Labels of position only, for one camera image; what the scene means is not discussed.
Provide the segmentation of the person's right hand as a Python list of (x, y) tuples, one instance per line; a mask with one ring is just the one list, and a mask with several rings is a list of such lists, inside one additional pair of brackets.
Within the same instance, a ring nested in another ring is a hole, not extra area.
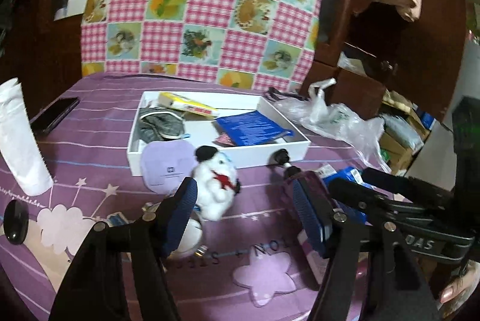
[(445, 320), (459, 310), (479, 284), (479, 263), (469, 261), (464, 275), (457, 277), (439, 294), (439, 311)]

